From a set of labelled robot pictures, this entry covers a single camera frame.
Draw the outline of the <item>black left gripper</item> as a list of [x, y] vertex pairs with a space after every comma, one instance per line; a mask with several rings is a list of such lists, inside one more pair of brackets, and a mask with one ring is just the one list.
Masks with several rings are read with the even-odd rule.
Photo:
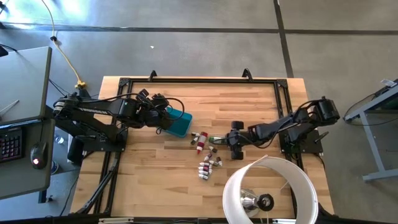
[[160, 93], [149, 98], [149, 92], [142, 89], [136, 96], [140, 104], [138, 115], [145, 126], [152, 128], [169, 129], [173, 124], [166, 107], [169, 101]]

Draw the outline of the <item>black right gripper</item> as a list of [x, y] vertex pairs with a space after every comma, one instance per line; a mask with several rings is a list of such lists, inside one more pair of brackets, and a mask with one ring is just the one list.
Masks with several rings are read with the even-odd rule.
[[217, 141], [217, 145], [228, 146], [231, 151], [232, 160], [243, 160], [244, 153], [242, 147], [259, 141], [254, 126], [250, 126], [247, 130], [244, 130], [244, 123], [242, 121], [233, 121], [231, 123], [231, 131], [227, 135], [217, 138], [227, 139]]

